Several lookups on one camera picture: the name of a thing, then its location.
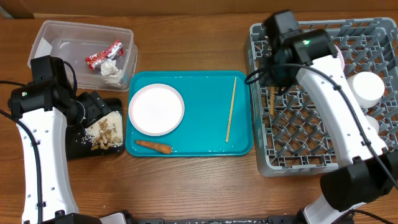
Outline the wooden chopstick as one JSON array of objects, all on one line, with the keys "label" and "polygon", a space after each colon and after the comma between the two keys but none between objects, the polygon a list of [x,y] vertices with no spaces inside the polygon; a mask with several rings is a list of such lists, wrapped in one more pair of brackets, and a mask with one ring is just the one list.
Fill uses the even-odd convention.
[{"label": "wooden chopstick", "polygon": [[270,115],[275,115],[275,87],[270,87]]},{"label": "wooden chopstick", "polygon": [[232,117],[233,117],[234,98],[235,98],[235,93],[236,93],[236,83],[237,83],[237,77],[234,78],[233,92],[232,92],[232,96],[231,96],[231,104],[230,104],[229,117],[228,117],[228,127],[227,127],[227,133],[226,133],[226,143],[229,142],[231,121],[232,121]]}]

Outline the foil ball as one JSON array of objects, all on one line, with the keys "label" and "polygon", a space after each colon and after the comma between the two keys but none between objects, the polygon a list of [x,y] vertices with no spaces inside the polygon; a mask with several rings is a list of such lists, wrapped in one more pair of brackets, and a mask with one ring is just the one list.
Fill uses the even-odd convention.
[{"label": "foil ball", "polygon": [[101,64],[101,74],[104,76],[104,81],[111,86],[120,87],[120,79],[123,71],[116,66],[115,60],[105,60]]}]

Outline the large white bowl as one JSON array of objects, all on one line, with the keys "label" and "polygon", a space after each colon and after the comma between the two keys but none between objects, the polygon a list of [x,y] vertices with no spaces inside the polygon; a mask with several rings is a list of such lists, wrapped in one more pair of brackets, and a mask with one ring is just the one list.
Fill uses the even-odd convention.
[{"label": "large white bowl", "polygon": [[342,51],[338,48],[337,45],[335,46],[335,48],[337,49],[338,58],[339,58],[340,64],[341,64],[341,69],[344,70],[345,69],[345,60],[344,60]]}]

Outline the white round plate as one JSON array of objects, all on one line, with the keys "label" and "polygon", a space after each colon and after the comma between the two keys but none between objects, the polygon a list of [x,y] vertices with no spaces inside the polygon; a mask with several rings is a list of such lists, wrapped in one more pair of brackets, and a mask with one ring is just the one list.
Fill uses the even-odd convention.
[{"label": "white round plate", "polygon": [[155,83],[133,94],[128,108],[129,120],[140,133],[163,136],[182,122],[185,103],[173,87]]}]

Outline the red foil snack wrapper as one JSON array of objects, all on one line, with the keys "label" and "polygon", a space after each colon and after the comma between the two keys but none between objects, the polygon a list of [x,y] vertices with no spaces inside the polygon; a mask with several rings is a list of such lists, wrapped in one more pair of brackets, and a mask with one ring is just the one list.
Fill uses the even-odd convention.
[{"label": "red foil snack wrapper", "polygon": [[90,70],[94,70],[106,60],[114,60],[124,55],[123,45],[119,40],[116,40],[106,50],[90,55],[85,59]]}]

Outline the orange carrot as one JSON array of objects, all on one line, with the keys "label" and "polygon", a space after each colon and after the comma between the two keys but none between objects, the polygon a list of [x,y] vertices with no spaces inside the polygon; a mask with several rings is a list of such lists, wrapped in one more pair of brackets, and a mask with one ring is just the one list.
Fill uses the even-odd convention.
[{"label": "orange carrot", "polygon": [[157,142],[150,142],[150,141],[143,141],[143,140],[135,140],[135,143],[137,145],[153,149],[157,152],[163,153],[163,154],[171,154],[172,153],[172,147],[166,144],[161,144]]}]

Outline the small white bowl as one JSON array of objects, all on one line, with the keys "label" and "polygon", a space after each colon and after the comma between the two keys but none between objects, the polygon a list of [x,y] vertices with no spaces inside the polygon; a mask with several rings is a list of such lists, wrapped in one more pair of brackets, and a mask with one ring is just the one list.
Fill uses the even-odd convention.
[{"label": "small white bowl", "polygon": [[347,79],[348,85],[361,108],[375,106],[384,95],[385,84],[372,72],[359,72]]}]

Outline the white cup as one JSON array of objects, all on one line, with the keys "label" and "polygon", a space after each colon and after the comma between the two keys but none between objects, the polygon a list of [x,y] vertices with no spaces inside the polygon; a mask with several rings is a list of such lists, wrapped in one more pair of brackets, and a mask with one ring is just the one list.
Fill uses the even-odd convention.
[{"label": "white cup", "polygon": [[375,118],[373,118],[372,116],[366,116],[366,119],[367,119],[368,123],[371,125],[371,127],[373,129],[375,129],[376,132],[378,133],[379,128],[380,128],[378,121]]}]

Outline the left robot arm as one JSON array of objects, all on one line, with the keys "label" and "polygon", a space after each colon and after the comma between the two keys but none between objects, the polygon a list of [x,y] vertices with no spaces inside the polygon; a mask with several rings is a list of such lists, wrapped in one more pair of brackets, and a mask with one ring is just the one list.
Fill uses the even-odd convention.
[{"label": "left robot arm", "polygon": [[96,92],[77,95],[77,82],[66,74],[69,66],[50,55],[32,59],[33,80],[13,90],[9,99],[24,153],[23,223],[79,212],[68,174],[67,129],[80,134],[111,111]]}]

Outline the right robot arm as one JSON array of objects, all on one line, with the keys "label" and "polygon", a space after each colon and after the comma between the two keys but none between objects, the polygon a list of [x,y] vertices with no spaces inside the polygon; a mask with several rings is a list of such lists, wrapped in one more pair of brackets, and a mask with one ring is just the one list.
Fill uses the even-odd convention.
[{"label": "right robot arm", "polygon": [[321,196],[300,214],[303,223],[337,223],[397,187],[397,153],[367,121],[351,91],[338,49],[323,29],[304,32],[291,11],[263,23],[271,56],[257,75],[285,93],[301,85],[332,141],[337,170],[320,179]]}]

